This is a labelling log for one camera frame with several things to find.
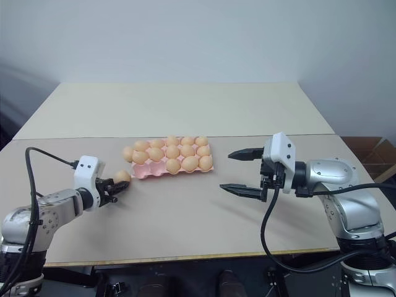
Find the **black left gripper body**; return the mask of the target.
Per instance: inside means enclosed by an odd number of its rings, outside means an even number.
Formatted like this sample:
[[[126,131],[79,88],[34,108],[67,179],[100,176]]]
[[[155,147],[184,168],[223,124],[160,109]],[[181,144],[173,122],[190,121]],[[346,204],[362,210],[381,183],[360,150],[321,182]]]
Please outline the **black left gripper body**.
[[[102,206],[104,206],[106,204],[109,204],[109,203],[111,203],[111,204],[117,203],[117,201],[118,201],[117,197],[108,195],[108,193],[106,191],[107,185],[103,184],[103,180],[104,179],[101,179],[101,178],[96,178],[96,180],[95,180],[95,186],[96,186],[96,189],[97,189],[97,191],[99,193],[99,196],[100,196],[99,207],[102,207]]]

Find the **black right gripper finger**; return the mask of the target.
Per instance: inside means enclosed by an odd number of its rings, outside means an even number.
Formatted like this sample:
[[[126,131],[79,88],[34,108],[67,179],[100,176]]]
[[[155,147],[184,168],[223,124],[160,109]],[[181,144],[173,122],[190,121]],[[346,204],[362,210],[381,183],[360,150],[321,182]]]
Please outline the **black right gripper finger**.
[[[262,189],[247,187],[244,184],[220,184],[221,189],[239,197],[257,199],[262,202],[267,201],[267,194],[262,193]]]
[[[262,158],[264,148],[247,148],[231,152],[228,158],[240,161],[253,161]]]

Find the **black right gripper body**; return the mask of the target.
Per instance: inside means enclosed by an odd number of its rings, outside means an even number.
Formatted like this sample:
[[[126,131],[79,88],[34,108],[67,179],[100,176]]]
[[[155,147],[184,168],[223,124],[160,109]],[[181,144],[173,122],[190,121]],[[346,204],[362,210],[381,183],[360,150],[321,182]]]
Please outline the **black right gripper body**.
[[[269,189],[282,188],[284,185],[284,166],[280,161],[272,161],[270,157],[262,155],[260,166],[260,197],[266,202]]]

